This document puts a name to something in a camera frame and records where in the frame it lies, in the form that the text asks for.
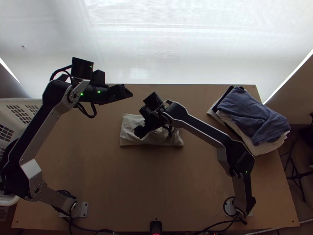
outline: metal plate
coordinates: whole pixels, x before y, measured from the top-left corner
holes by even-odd
[[[81,212],[78,216],[75,216],[75,218],[85,218],[87,216],[87,210],[88,210],[88,202],[82,202],[81,203]],[[61,212],[59,212],[59,217],[69,218],[69,216],[64,215]]]

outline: folded clothing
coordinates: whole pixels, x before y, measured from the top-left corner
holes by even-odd
[[[290,131],[287,119],[255,100],[246,90],[234,87],[217,105],[249,138],[254,146],[275,142]]]
[[[222,111],[217,111],[215,115],[218,118],[220,118],[219,122],[222,121],[225,124],[227,124],[231,129],[233,129],[242,138],[243,142],[246,144],[247,148],[250,150],[250,152],[254,156],[266,154],[279,148],[280,146],[283,145],[283,143],[285,142],[285,139],[287,139],[287,134],[290,132],[290,131],[286,131],[280,136],[280,138],[277,141],[273,143],[264,142],[258,146],[254,146],[252,143],[252,140],[247,135],[245,135],[234,122],[232,122],[231,118],[227,114],[223,113]]]
[[[172,136],[169,136],[168,130],[160,127],[149,132],[142,139],[134,133],[134,128],[138,125],[144,126],[144,118],[141,115],[123,114],[120,146],[123,145],[165,145],[165,146],[183,146],[182,137],[179,134],[179,128],[172,130]]]

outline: pile of clothes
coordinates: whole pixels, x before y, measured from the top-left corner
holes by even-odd
[[[255,156],[280,147],[290,132],[284,116],[259,103],[243,87],[229,87],[207,113],[235,133]]]

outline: black tripod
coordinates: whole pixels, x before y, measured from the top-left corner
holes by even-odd
[[[305,172],[305,173],[299,173],[297,168],[296,168],[296,165],[295,163],[293,162],[292,158],[290,157],[288,160],[291,161],[291,164],[292,164],[292,173],[291,173],[291,176],[287,177],[287,179],[291,179],[295,182],[295,184],[298,186],[298,188],[301,190],[301,193],[302,193],[302,198],[303,198],[303,201],[306,202],[306,197],[304,195],[304,191],[303,191],[303,187],[302,187],[302,183],[301,183],[301,178],[303,178],[304,176],[308,176],[308,175],[313,175],[313,170],[312,171],[309,171],[309,172]]]

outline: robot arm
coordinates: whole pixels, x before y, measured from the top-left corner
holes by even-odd
[[[85,202],[78,202],[67,191],[55,191],[47,186],[35,156],[59,117],[77,107],[79,101],[101,105],[133,94],[124,85],[105,85],[104,72],[92,72],[92,62],[73,58],[70,67],[71,83],[66,82],[66,75],[50,81],[43,93],[41,108],[22,136],[6,148],[0,174],[6,192],[27,201],[47,203],[67,216],[86,217]]]
[[[190,115],[181,104],[170,100],[163,102],[155,92],[148,96],[144,103],[140,113],[145,118],[145,126],[136,127],[135,135],[143,138],[149,131],[159,127],[165,127],[169,132],[171,127],[184,128],[216,147],[218,162],[226,174],[232,177],[235,191],[233,207],[244,218],[248,216],[255,205],[250,179],[254,157],[244,144]]]

